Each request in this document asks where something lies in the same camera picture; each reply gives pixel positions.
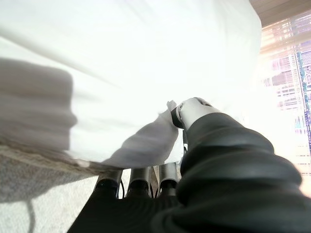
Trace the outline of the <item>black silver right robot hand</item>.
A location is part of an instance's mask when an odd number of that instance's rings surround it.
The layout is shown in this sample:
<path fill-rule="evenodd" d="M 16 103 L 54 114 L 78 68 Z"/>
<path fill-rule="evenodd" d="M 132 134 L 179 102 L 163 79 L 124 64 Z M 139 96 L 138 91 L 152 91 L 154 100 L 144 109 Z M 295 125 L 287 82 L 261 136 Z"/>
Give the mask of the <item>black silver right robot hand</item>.
<path fill-rule="evenodd" d="M 172 111 L 187 151 L 163 165 L 153 197 L 148 168 L 100 178 L 71 233 L 308 233 L 311 199 L 270 141 L 200 98 Z"/>

